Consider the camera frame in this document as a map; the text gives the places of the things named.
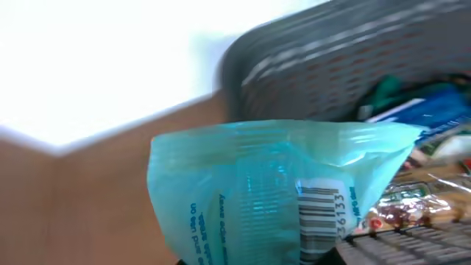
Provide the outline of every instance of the plastic bag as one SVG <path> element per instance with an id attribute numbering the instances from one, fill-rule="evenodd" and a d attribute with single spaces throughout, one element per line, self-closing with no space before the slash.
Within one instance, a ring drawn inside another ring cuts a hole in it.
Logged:
<path id="1" fill-rule="evenodd" d="M 354 234 L 459 222 L 470 218 L 469 173 L 466 163 L 459 162 L 399 174 Z"/>
<path id="2" fill-rule="evenodd" d="M 161 135 L 148 188 L 189 265 L 313 262 L 378 201 L 421 129 L 251 121 Z"/>
<path id="3" fill-rule="evenodd" d="M 419 162 L 427 166 L 468 158 L 471 155 L 471 124 L 461 124 L 415 149 L 421 157 Z"/>

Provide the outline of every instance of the blue package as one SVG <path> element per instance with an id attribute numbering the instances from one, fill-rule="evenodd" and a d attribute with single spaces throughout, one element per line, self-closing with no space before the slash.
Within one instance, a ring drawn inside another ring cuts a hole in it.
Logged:
<path id="1" fill-rule="evenodd" d="M 189 265 L 316 261 L 352 232 L 421 129 L 251 121 L 153 139 L 149 195 Z"/>
<path id="2" fill-rule="evenodd" d="M 370 118 L 367 122 L 393 121 L 427 127 L 417 144 L 454 129 L 468 121 L 470 109 L 464 98 L 451 84 L 440 92 L 423 99 L 412 99 L 385 113 Z"/>

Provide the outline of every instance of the barcode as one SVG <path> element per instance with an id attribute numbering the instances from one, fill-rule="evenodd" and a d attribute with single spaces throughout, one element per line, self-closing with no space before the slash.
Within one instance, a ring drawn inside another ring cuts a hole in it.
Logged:
<path id="1" fill-rule="evenodd" d="M 300 210 L 300 263 L 314 264 L 338 238 L 334 188 L 298 188 Z"/>

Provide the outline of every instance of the wooden surface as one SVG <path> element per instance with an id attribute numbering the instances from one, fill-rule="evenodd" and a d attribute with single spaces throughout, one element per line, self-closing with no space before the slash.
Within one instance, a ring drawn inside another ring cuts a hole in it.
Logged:
<path id="1" fill-rule="evenodd" d="M 226 121 L 220 95 L 63 158 L 0 146 L 0 264 L 175 264 L 146 190 L 151 138 Z"/>

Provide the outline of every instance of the gray basket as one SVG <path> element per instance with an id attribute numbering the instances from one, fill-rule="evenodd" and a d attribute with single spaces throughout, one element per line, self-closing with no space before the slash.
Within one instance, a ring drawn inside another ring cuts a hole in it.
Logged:
<path id="1" fill-rule="evenodd" d="M 333 0 L 240 37 L 222 62 L 239 119 L 351 119 L 385 74 L 471 70 L 470 0 Z"/>
<path id="2" fill-rule="evenodd" d="M 347 265 L 469 265 L 470 228 L 469 222 L 413 227 L 349 238 L 336 249 Z"/>

